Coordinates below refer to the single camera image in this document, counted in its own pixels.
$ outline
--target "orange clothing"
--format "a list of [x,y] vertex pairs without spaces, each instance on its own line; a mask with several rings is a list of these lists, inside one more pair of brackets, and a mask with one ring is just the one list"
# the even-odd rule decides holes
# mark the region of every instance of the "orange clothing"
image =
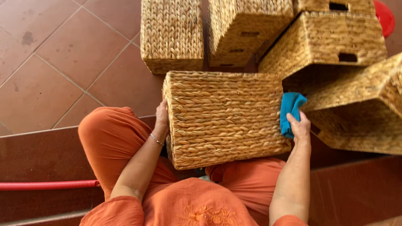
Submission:
[[[143,202],[131,196],[110,199],[112,189],[151,129],[130,108],[101,107],[83,119],[78,134],[106,202],[81,221],[89,225],[268,225],[269,204],[285,162],[260,158],[206,167],[209,182],[179,181],[158,160]],[[275,225],[306,225],[291,215]]]

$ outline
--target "red object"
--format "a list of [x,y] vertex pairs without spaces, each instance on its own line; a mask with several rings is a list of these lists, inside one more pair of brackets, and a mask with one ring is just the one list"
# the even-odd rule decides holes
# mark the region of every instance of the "red object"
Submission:
[[82,187],[99,187],[99,181],[90,180],[90,181],[0,183],[0,191],[53,190],[53,189],[71,189],[71,188],[82,188]]
[[382,35],[388,37],[395,28],[395,18],[391,10],[378,0],[374,0],[375,15],[382,27]]

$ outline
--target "hand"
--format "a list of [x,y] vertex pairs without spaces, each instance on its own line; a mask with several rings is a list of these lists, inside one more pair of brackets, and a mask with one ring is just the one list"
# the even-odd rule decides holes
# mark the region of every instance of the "hand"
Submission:
[[307,116],[301,110],[299,110],[299,114],[300,121],[297,121],[291,113],[286,115],[287,120],[291,124],[292,132],[295,135],[295,143],[304,140],[310,141],[310,120],[307,119]]
[[162,100],[159,106],[156,108],[156,123],[155,129],[161,129],[162,131],[169,131],[169,118],[167,110],[167,100]]

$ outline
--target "woman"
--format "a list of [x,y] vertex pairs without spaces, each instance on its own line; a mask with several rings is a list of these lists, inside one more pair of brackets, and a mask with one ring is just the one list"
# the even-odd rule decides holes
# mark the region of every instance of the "woman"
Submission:
[[287,162],[256,158],[206,167],[211,181],[177,179],[159,159],[169,132],[166,101],[151,129],[128,107],[101,107],[79,128],[105,202],[87,225],[306,225],[310,203],[310,121],[287,116],[295,146]]

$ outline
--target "forearm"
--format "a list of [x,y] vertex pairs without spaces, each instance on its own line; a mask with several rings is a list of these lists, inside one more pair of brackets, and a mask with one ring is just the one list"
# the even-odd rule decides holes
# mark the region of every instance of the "forearm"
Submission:
[[269,208],[270,225],[288,214],[307,223],[310,205],[310,155],[310,137],[295,144],[276,183]]
[[[164,143],[167,131],[156,127],[152,135]],[[162,145],[157,143],[151,136],[144,145],[137,151],[121,172],[116,185],[114,186],[111,198],[131,195],[142,201],[148,188],[152,175],[162,150]]]

